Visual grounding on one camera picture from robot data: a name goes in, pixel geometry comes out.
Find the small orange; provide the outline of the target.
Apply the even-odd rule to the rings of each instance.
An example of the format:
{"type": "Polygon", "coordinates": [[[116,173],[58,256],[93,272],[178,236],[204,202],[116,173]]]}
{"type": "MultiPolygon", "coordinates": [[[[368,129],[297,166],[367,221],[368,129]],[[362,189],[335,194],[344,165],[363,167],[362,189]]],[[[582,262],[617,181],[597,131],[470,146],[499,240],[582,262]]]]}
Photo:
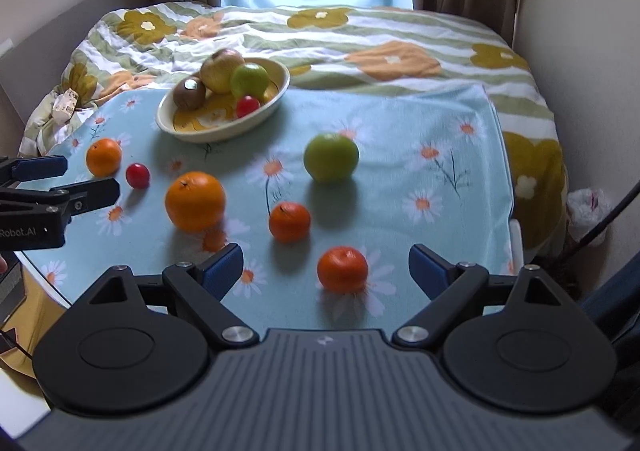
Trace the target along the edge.
{"type": "Polygon", "coordinates": [[[94,177],[102,178],[115,174],[122,163],[122,148],[112,138],[93,142],[86,152],[86,165],[94,177]]]}

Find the large orange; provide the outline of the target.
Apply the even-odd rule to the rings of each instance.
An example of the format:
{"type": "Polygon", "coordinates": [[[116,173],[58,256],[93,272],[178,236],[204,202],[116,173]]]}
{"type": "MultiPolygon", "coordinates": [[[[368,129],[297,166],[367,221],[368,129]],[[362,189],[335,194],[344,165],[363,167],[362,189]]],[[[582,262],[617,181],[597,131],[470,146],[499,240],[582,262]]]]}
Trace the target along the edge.
{"type": "Polygon", "coordinates": [[[169,186],[164,205],[177,229],[193,233],[219,224],[226,202],[224,187],[218,179],[203,172],[189,172],[169,186]]]}

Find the small tangerine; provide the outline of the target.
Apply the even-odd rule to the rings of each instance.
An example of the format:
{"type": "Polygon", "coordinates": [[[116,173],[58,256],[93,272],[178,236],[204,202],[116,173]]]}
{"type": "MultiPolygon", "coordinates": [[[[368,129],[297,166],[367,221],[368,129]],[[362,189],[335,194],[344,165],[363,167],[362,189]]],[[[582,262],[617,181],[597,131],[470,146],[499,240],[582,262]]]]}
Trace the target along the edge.
{"type": "Polygon", "coordinates": [[[335,246],[318,260],[317,275],[323,289],[336,294],[361,291],[367,283],[366,257],[350,246],[335,246]]]}
{"type": "Polygon", "coordinates": [[[311,215],[304,205],[280,202],[270,213],[269,231],[280,243],[294,243],[308,237],[311,215]]]}

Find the large green apple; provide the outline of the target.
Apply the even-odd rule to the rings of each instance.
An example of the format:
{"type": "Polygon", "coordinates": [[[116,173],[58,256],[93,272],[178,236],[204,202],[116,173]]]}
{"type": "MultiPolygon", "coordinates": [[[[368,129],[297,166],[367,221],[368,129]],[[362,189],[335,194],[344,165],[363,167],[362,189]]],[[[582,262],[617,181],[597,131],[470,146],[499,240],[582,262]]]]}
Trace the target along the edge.
{"type": "Polygon", "coordinates": [[[307,173],[319,184],[342,182],[354,174],[359,149],[352,139],[326,133],[312,138],[304,152],[307,173]]]}

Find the small white patterned toy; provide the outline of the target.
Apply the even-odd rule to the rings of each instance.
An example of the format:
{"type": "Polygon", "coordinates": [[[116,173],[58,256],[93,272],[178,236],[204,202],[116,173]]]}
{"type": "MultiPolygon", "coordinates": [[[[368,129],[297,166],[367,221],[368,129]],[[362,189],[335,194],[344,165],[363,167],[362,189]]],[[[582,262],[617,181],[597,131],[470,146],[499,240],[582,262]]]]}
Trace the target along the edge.
{"type": "Polygon", "coordinates": [[[53,101],[51,116],[56,125],[64,125],[72,119],[78,102],[78,93],[73,88],[67,88],[53,101]]]}

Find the grey bed headboard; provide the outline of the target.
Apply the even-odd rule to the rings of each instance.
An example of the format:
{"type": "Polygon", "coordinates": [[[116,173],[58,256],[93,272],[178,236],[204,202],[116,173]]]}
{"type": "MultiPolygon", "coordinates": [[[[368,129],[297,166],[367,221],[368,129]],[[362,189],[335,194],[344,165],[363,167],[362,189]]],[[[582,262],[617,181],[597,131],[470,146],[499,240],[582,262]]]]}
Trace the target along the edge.
{"type": "Polygon", "coordinates": [[[1,88],[18,117],[27,121],[40,100],[61,81],[74,49],[108,12],[144,7],[149,0],[83,0],[62,12],[1,56],[1,88]]]}

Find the white plastic bag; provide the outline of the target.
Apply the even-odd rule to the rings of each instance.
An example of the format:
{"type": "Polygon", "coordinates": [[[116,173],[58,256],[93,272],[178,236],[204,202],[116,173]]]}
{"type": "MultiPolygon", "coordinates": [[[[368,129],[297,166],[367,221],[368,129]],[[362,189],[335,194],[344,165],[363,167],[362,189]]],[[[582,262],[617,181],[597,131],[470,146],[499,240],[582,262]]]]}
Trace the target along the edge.
{"type": "Polygon", "coordinates": [[[578,243],[612,212],[613,205],[601,189],[585,188],[567,194],[566,209],[568,235],[578,243]]]}

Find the floral striped duvet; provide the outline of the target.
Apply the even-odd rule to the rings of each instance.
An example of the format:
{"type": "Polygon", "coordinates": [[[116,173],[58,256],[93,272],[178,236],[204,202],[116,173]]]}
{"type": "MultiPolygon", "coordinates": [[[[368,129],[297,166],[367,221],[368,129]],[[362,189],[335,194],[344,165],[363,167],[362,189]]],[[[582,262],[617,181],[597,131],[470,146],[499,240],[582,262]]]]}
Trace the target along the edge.
{"type": "Polygon", "coordinates": [[[526,249],[562,229],[567,177],[553,113],[527,61],[484,24],[393,7],[215,8],[161,3],[108,12],[70,55],[29,116],[21,156],[42,156],[105,102],[139,88],[174,85],[217,50],[277,60],[295,87],[399,96],[483,85],[496,107],[526,249]],[[51,116],[56,96],[78,93],[70,122],[51,116]]]}

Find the brown kiwi fruit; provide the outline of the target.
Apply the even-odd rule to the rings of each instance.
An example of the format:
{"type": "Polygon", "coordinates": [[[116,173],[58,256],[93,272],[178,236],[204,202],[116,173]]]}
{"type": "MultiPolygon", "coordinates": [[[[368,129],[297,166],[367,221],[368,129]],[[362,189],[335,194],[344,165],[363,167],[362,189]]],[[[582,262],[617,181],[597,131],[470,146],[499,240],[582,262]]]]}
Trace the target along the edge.
{"type": "Polygon", "coordinates": [[[172,91],[172,99],[178,110],[199,109],[205,104],[206,86],[196,76],[183,78],[172,91]]]}

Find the cream oval fruit bowl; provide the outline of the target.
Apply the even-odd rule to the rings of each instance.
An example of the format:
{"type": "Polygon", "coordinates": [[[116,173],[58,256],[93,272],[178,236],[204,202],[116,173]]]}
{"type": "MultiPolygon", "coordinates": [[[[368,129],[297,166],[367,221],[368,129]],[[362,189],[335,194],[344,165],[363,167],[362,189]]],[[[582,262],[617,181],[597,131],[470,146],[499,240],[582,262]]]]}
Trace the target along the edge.
{"type": "Polygon", "coordinates": [[[160,100],[156,109],[155,123],[158,128],[178,140],[189,144],[211,144],[238,137],[267,121],[276,112],[291,83],[291,74],[279,61],[247,57],[247,62],[262,66],[270,79],[260,107],[242,118],[235,113],[236,102],[231,94],[213,94],[206,90],[205,104],[194,111],[180,111],[172,93],[176,84],[160,100]]]}

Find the brownish wrinkled apple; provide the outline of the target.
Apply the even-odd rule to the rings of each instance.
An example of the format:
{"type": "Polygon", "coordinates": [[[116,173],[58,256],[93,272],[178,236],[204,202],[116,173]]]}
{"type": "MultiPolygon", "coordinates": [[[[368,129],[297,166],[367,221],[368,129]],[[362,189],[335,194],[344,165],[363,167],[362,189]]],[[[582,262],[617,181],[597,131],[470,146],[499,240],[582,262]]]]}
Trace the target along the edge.
{"type": "Polygon", "coordinates": [[[218,50],[201,65],[201,81],[213,93],[230,93],[232,74],[244,63],[243,56],[236,50],[230,48],[218,50]]]}

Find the small red cherry tomato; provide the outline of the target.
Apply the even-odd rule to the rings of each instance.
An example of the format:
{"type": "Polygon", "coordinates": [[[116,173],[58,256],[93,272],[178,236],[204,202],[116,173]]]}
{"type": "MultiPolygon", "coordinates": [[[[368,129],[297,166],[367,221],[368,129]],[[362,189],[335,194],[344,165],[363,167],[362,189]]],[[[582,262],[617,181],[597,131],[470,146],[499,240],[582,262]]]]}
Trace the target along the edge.
{"type": "Polygon", "coordinates": [[[235,107],[235,114],[238,119],[244,118],[257,111],[262,103],[253,96],[243,96],[238,100],[235,107]]]}

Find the small green apple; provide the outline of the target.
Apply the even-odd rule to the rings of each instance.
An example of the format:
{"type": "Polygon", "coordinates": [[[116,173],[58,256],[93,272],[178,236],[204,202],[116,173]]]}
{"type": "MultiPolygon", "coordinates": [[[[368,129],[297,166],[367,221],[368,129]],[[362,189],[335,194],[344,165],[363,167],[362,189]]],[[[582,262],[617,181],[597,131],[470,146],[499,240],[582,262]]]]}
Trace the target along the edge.
{"type": "Polygon", "coordinates": [[[247,62],[233,71],[230,88],[235,99],[243,97],[262,99],[269,83],[270,78],[264,67],[247,62]]]}

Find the light blue daisy cloth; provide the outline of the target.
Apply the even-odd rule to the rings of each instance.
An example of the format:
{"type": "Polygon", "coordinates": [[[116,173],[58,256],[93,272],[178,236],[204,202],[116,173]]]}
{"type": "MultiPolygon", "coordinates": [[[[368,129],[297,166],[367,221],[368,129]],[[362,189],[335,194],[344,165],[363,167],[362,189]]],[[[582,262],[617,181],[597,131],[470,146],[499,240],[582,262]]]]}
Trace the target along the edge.
{"type": "Polygon", "coordinates": [[[155,275],[171,263],[201,263],[221,246],[243,251],[244,270],[224,304],[257,331],[394,330],[427,302],[409,275],[408,255],[421,243],[457,263],[495,273],[513,267],[511,177],[497,114],[476,85],[403,96],[291,89],[267,121],[239,137],[191,145],[162,132],[158,89],[126,93],[91,116],[58,146],[68,162],[63,184],[89,178],[87,149],[101,138],[122,144],[125,164],[149,168],[148,189],[122,186],[109,208],[75,217],[59,249],[22,258],[66,301],[76,301],[108,267],[155,275]],[[306,145],[334,133],[355,142],[352,177],[319,184],[304,166],[306,145]],[[203,172],[226,193],[224,218],[184,232],[170,221],[165,194],[181,175],[203,172]],[[308,237],[280,243],[269,216],[280,202],[305,206],[308,237]],[[369,275],[357,293],[323,289],[319,258],[335,246],[366,257],[369,275]]]}

